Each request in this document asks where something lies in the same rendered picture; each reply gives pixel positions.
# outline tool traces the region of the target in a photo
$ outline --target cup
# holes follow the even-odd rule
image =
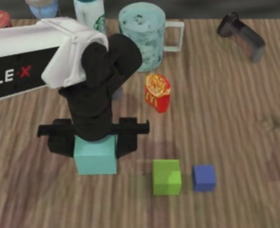
[[[163,59],[163,52],[179,52],[182,48],[184,22],[166,21],[165,12],[148,2],[127,5],[119,13],[120,32],[129,37],[140,49],[142,65],[138,72],[148,72],[157,68]],[[165,46],[165,28],[180,30],[177,46]]]

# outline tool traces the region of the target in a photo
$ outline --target blue object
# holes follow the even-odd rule
[[[180,28],[177,47],[164,46],[164,32],[168,27]],[[164,51],[180,51],[184,23],[166,21],[165,13],[160,7],[148,2],[136,2],[120,11],[119,30],[141,51],[143,62],[138,72],[148,72],[160,65]]]
[[[55,0],[53,4],[44,7],[34,7],[29,5],[31,13],[37,18],[40,19],[39,12],[41,12],[41,17],[43,18],[55,18],[58,13],[58,1]]]
[[[79,175],[116,174],[116,136],[95,142],[75,137],[74,160]]]
[[[195,165],[193,167],[194,191],[213,191],[216,175],[213,165]]]

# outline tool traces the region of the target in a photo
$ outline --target tabletop surface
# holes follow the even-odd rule
[[[56,90],[0,101],[0,228],[280,228],[280,20],[245,20],[266,42],[257,64],[217,36],[220,20],[184,22],[183,50],[155,70],[171,83],[167,112],[145,103],[145,74],[113,102],[114,120],[151,124],[118,175],[79,176],[36,138],[39,124],[69,117]],[[117,27],[108,21],[110,33]],[[177,37],[169,29],[166,41]],[[152,196],[152,159],[180,159],[179,196]],[[195,164],[215,166],[214,192],[192,191]]]

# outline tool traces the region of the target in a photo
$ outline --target cube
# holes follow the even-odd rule
[[[153,195],[179,195],[181,184],[179,160],[153,160]]]
[[[74,160],[79,175],[116,174],[116,136],[95,142],[75,137]]]
[[[216,186],[216,175],[213,165],[195,165],[193,167],[194,191],[213,191]]]

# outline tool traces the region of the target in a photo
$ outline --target yellow m logo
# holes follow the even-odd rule
[[[155,100],[155,107],[157,108],[157,106],[158,106],[157,100],[152,94],[150,94],[150,92],[146,93],[146,100],[150,101],[151,104],[154,104],[154,100]]]

